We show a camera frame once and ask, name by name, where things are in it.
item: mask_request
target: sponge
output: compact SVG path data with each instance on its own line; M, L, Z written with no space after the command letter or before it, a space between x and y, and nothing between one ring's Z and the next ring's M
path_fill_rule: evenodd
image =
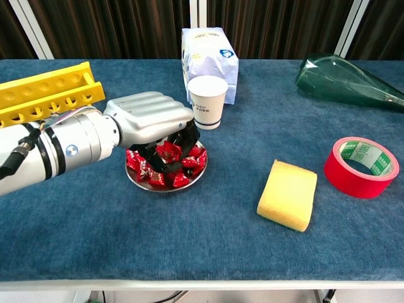
M309 225L317 174L275 160L257 213L291 229L303 232Z

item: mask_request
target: yellow test tube rack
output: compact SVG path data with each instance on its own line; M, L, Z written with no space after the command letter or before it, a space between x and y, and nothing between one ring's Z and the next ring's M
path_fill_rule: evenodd
M0 128L105 99L89 62L0 84Z

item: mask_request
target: round plate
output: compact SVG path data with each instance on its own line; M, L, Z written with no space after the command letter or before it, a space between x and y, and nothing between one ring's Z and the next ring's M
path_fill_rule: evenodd
M203 148L206 149L202 143L200 143L199 141L196 142L196 145L199 148ZM137 186L139 186L140 188L146 190L146 191L155 191L156 193L171 193L173 191L180 191L181 189L185 189L189 186L191 186L192 184L194 184L196 181L198 181L198 179L203 175L203 173L206 170L206 167L208 166L208 158L206 158L206 164L204 169L199 173L199 175L197 175L196 177L190 177L189 180L191 181L190 183L188 183L185 186L182 187L160 187L160 186L154 186L149 184L148 181L144 181L144 182L138 182L136 181L136 176L137 176L137 172L135 172L133 169L130 169L127 165L126 165L126 160L125 160L125 171L126 174L129 177L129 180L131 180L133 183L135 183Z

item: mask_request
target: blue carpet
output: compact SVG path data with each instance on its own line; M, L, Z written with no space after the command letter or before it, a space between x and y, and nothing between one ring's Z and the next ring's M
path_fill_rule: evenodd
M2 60L0 82L79 62ZM404 174L372 200L339 192L323 174L345 136L377 141L403 165L404 115L306 98L294 84L300 63L240 61L235 105L217 130L201 132L209 165L185 191L137 188L116 148L1 197L0 280L404 280ZM404 62L358 65L404 90ZM107 99L153 90L186 104L178 60L91 66ZM303 234L256 214L274 159L318 173Z

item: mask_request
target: paper cup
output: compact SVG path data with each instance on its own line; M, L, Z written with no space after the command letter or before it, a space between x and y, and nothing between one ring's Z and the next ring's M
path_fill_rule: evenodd
M215 129L220 125L228 88L227 82L216 76L199 76L189 81L188 90L197 127Z

